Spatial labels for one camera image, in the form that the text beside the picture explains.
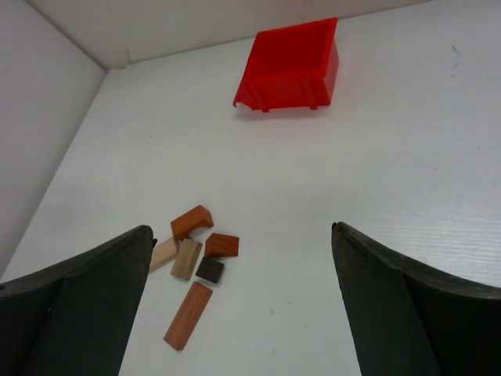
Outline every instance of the tabletop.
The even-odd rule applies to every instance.
[[[343,221],[501,287],[501,3],[342,20],[330,107],[233,108],[252,40],[112,70],[2,280],[202,204],[240,237],[183,352],[189,283],[150,274],[122,376],[360,375],[330,248]]]

